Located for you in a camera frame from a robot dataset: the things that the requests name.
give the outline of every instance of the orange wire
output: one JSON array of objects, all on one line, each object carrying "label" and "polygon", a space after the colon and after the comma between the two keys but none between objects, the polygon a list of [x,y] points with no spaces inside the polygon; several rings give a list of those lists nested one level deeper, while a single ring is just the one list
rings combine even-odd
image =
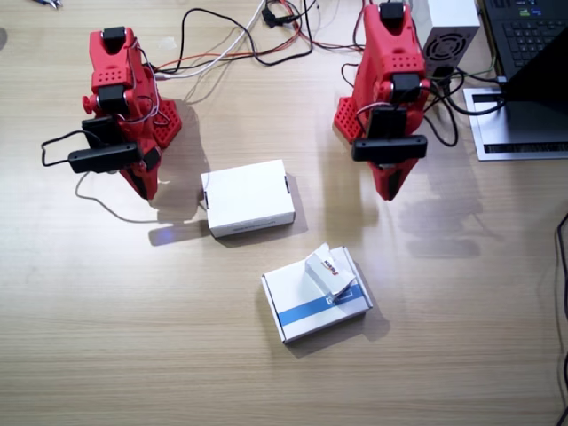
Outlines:
[{"label": "orange wire", "polygon": [[[285,0],[280,0],[280,2],[282,3],[282,5],[286,8],[286,10],[288,11],[288,13],[293,14],[294,12],[292,11],[292,9],[290,8],[290,6],[288,6],[286,4]],[[300,26],[297,24],[297,22],[293,22],[292,25],[294,26],[294,30],[296,31],[294,33],[294,35],[292,35],[292,37],[290,37],[282,46],[280,46],[277,49],[273,49],[270,51],[264,51],[264,52],[259,52],[258,55],[265,55],[267,53],[274,53],[276,51],[283,51],[284,49],[287,49],[299,36],[302,37],[304,40],[309,40],[309,38],[302,32],[300,32]],[[320,43],[320,42],[315,42],[317,44],[324,44],[328,47],[342,47],[338,44],[331,44],[331,43]],[[229,58],[234,58],[237,56],[247,56],[247,55],[252,55],[251,51],[243,51],[243,52],[238,52],[238,53],[227,53],[225,56],[229,57]],[[189,60],[189,59],[197,59],[197,58],[203,58],[206,56],[220,56],[220,53],[200,53],[199,55],[192,55],[192,56],[186,56],[182,59],[175,59],[175,60],[171,60],[170,62],[166,62],[165,64],[161,64],[159,67],[157,67],[156,69],[159,70],[161,68],[167,67],[168,65],[172,65],[172,64],[177,64],[180,61],[185,61],[185,60]]]}]

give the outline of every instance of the small white package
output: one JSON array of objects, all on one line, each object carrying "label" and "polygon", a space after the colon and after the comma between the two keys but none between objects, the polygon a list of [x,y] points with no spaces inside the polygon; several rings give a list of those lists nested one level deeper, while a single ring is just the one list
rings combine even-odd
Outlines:
[{"label": "small white package", "polygon": [[201,182],[216,238],[291,224],[296,218],[282,160],[204,173]]},{"label": "small white package", "polygon": [[335,301],[355,280],[351,271],[343,269],[335,260],[327,243],[322,244],[305,261],[305,270],[324,295]]},{"label": "small white package", "polygon": [[263,275],[264,292],[283,343],[290,343],[373,307],[347,248],[334,248],[331,254],[339,267],[355,276],[335,301],[314,282],[306,271],[305,260]]}]

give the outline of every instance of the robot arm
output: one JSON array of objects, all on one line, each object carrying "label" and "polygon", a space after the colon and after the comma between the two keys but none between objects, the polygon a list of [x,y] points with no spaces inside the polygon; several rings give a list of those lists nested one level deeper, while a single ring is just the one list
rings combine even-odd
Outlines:
[{"label": "robot arm", "polygon": [[422,123],[430,82],[407,6],[371,4],[364,20],[363,60],[334,123],[350,142],[353,160],[369,162],[377,192],[391,201],[426,155],[426,138],[410,135]]},{"label": "robot arm", "polygon": [[152,200],[162,152],[181,130],[176,105],[160,97],[130,28],[91,33],[90,55],[92,95],[83,97],[83,108],[95,118],[82,123],[90,149],[71,153],[69,163],[75,173],[120,170],[142,198]]}]

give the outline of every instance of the wooden table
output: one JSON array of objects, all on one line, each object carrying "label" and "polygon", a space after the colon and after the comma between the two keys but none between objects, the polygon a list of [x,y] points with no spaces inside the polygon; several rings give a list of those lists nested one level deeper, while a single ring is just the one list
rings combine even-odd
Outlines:
[{"label": "wooden table", "polygon": [[[360,2],[319,2],[317,39],[349,43]],[[454,149],[422,126],[428,158],[394,202],[380,200],[332,130],[350,92],[339,68],[358,54],[316,50],[270,68],[246,59],[160,83],[184,128],[151,203],[116,175],[89,175],[78,193],[96,201],[77,198],[67,165],[41,166],[40,143],[86,118],[89,33],[131,27],[160,64],[178,55],[182,14],[198,6],[246,23],[256,1],[0,5],[0,424],[554,424],[566,163],[478,162],[460,117]],[[230,30],[195,13],[186,53]],[[289,30],[259,22],[253,34],[267,49]],[[462,67],[490,61],[480,32]],[[50,155],[85,145],[76,137]],[[214,240],[200,174],[279,158],[294,225]],[[323,241],[349,248],[375,309],[286,347],[260,276]]]}]

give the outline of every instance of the laptop keyboard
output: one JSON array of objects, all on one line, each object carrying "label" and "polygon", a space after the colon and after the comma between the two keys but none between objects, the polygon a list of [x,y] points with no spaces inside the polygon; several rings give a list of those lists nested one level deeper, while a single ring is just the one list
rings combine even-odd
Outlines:
[{"label": "laptop keyboard", "polygon": [[503,24],[515,67],[524,67],[556,36],[564,31],[568,20],[520,20]]}]

